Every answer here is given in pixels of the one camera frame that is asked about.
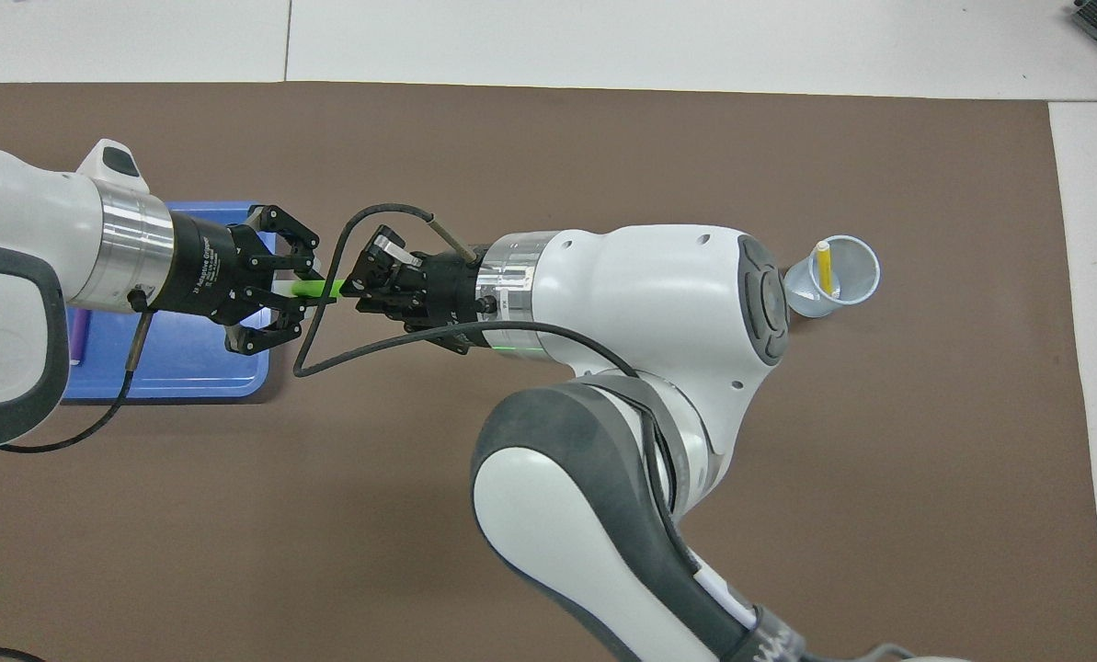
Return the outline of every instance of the silver metal ring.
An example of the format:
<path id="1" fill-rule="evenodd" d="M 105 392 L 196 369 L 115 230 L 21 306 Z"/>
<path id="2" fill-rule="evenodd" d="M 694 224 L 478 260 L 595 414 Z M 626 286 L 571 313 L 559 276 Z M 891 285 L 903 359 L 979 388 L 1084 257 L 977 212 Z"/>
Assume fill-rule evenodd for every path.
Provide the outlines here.
<path id="1" fill-rule="evenodd" d="M 103 205 L 99 256 L 71 305 L 131 311 L 127 294 L 160 293 L 173 259 L 173 220 L 158 198 L 93 180 Z"/>
<path id="2" fill-rule="evenodd" d="M 480 322 L 507 319 L 534 322 L 531 289 L 536 262 L 557 232 L 518 232 L 495 242 L 484 256 L 475 282 L 475 298 L 495 298 L 494 314 L 478 314 Z M 484 330 L 486 344 L 508 356 L 552 360 L 534 330 Z"/>

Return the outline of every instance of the brown mat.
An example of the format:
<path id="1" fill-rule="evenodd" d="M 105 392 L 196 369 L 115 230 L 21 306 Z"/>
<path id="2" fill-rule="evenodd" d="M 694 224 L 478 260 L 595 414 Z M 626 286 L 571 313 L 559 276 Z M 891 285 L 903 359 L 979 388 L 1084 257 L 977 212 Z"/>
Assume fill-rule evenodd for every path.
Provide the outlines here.
<path id="1" fill-rule="evenodd" d="M 272 201 L 327 250 L 381 201 L 427 206 L 478 243 L 713 223 L 792 263 L 834 232 L 868 239 L 880 291 L 798 326 L 687 540 L 817 653 L 896 640 L 981 662 L 1097 661 L 1044 104 L 0 85 L 0 147 L 31 164 L 77 167 L 103 135 L 165 200 Z M 400 332 L 350 305 L 325 326 L 316 358 Z M 81 447 L 0 453 L 0 643 L 60 662 L 607 659 L 504 569 L 468 505 L 486 414 L 568 375 L 403 348 L 281 380 L 264 404 L 128 407 Z M 61 407 L 38 437 L 97 415 Z"/>

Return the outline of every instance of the blue plastic tray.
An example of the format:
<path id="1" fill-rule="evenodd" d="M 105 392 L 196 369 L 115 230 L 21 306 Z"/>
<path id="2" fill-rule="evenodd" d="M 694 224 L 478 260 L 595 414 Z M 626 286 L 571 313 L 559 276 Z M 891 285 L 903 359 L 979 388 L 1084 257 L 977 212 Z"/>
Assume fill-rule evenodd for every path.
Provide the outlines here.
<path id="1" fill-rule="evenodd" d="M 168 209 L 222 224 L 242 223 L 252 202 L 169 202 Z M 274 236 L 262 234 L 274 250 Z M 70 366 L 65 399 L 114 399 L 123 384 L 123 364 L 139 323 L 137 314 L 93 311 L 87 327 L 86 354 Z M 270 311 L 242 324 L 261 327 Z M 66 325 L 73 308 L 66 310 Z M 241 399 L 255 393 L 270 371 L 270 352 L 241 356 L 225 351 L 225 328 L 190 314 L 160 313 L 151 319 L 144 357 L 132 381 L 129 399 Z"/>

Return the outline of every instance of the yellow marker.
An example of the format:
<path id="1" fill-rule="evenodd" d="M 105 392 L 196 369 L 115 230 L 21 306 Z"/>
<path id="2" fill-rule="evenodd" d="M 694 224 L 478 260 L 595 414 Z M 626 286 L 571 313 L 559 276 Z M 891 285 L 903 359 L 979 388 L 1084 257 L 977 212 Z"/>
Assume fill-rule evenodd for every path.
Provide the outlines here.
<path id="1" fill-rule="evenodd" d="M 834 296 L 834 278 L 830 276 L 830 245 L 826 242 L 818 242 L 814 247 L 814 255 L 817 258 L 817 284 L 822 290 Z"/>

